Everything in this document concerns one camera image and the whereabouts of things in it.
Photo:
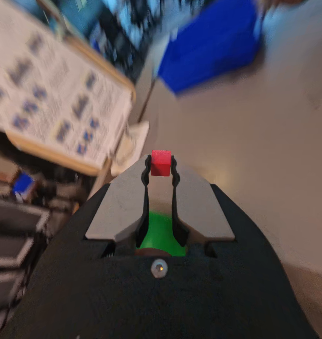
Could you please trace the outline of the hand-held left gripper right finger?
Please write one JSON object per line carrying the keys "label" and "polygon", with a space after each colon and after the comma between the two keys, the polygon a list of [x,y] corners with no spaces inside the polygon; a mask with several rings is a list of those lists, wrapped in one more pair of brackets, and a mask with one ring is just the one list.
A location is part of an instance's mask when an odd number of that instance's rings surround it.
{"label": "hand-held left gripper right finger", "polygon": [[172,232],[181,246],[232,242],[235,235],[211,184],[171,156]]}

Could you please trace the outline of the blue plastic bin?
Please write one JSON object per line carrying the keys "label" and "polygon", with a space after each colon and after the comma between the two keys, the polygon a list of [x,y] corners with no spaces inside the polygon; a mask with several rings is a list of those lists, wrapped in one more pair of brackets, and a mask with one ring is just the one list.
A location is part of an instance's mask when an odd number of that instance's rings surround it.
{"label": "blue plastic bin", "polygon": [[248,66],[260,49],[256,1],[220,0],[209,4],[170,38],[158,78],[174,94]]}

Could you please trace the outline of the red wooden cube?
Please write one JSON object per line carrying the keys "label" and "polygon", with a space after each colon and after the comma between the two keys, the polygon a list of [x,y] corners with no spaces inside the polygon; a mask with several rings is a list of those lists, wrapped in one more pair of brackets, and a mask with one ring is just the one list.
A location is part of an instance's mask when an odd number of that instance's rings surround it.
{"label": "red wooden cube", "polygon": [[171,173],[171,163],[172,153],[170,150],[152,150],[151,175],[169,177]]}

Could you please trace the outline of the green plastic bin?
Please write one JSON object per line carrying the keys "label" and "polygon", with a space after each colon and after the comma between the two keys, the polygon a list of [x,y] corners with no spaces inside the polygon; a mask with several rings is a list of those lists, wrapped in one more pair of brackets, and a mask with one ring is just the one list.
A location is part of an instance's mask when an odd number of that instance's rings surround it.
{"label": "green plastic bin", "polygon": [[172,217],[155,211],[149,212],[148,231],[137,249],[156,249],[179,257],[184,257],[187,252],[173,235]]}

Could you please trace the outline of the grey desk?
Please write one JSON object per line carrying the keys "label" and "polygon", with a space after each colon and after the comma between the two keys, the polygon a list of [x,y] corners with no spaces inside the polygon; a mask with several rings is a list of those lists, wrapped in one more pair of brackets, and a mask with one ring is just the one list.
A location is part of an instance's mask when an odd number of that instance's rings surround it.
{"label": "grey desk", "polygon": [[322,1],[268,13],[264,31],[245,69],[178,96],[153,81],[142,154],[171,150],[252,218],[322,338]]}

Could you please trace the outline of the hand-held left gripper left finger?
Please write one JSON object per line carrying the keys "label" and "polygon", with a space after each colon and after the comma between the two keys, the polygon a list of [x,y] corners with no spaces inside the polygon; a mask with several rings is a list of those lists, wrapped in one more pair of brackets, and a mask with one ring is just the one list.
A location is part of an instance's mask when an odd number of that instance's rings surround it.
{"label": "hand-held left gripper left finger", "polygon": [[150,167],[151,155],[145,155],[112,180],[85,234],[88,240],[134,239],[141,246],[149,223]]}

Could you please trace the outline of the small blue bin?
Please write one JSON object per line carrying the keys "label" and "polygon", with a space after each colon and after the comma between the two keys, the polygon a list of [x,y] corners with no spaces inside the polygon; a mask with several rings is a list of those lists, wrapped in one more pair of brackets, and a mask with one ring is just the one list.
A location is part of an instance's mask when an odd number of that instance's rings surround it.
{"label": "small blue bin", "polygon": [[21,172],[12,186],[14,195],[25,195],[34,185],[35,180],[28,174]]}

